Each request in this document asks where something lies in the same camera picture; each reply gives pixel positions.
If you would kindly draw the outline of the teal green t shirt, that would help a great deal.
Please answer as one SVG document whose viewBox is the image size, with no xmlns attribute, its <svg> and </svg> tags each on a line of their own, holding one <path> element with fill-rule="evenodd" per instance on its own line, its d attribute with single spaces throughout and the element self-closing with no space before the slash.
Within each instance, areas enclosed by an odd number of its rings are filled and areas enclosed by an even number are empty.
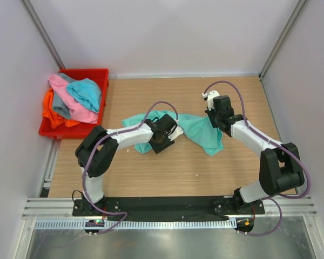
<svg viewBox="0 0 324 259">
<path fill-rule="evenodd" d="M 176 114 L 171 111 L 158 111 L 154 110 L 149 113 L 148 119 L 162 118 L 163 115 L 168 114 L 173 119 L 176 118 Z M 138 114 L 126 118 L 121 121 L 124 127 L 133 126 L 142 121 L 145 114 Z M 179 125 L 184 131 L 184 135 L 202 147 L 205 153 L 209 156 L 214 156 L 224 149 L 222 143 L 222 131 L 217 128 L 213 128 L 208 117 L 200 117 L 191 114 L 179 114 Z M 152 150 L 150 144 L 137 144 L 134 146 L 135 150 L 140 154 L 145 154 Z"/>
</svg>

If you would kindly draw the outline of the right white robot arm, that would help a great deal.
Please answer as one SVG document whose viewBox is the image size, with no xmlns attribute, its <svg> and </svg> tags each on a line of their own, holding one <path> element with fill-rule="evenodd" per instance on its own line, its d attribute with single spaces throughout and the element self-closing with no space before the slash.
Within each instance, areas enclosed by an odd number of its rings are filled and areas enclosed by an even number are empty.
<svg viewBox="0 0 324 259">
<path fill-rule="evenodd" d="M 237 213 L 244 214 L 259 200 L 305 183 L 299 151 L 293 143 L 276 141 L 254 127 L 244 115 L 235 114 L 229 96 L 212 91 L 203 93 L 202 98 L 207 101 L 205 113 L 211 125 L 242 142 L 260 159 L 258 180 L 234 191 L 232 206 Z"/>
</svg>

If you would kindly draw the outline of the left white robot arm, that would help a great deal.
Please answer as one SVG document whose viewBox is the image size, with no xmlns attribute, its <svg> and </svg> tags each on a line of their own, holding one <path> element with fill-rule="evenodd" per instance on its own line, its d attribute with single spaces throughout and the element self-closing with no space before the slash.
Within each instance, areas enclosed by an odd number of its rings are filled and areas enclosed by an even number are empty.
<svg viewBox="0 0 324 259">
<path fill-rule="evenodd" d="M 160 119 L 144 119 L 141 123 L 120 128 L 96 126 L 75 151 L 82 169 L 85 210 L 93 216 L 104 209 L 103 175 L 117 151 L 138 144 L 147 144 L 159 154 L 175 143 L 184 133 L 179 120 L 165 114 Z"/>
</svg>

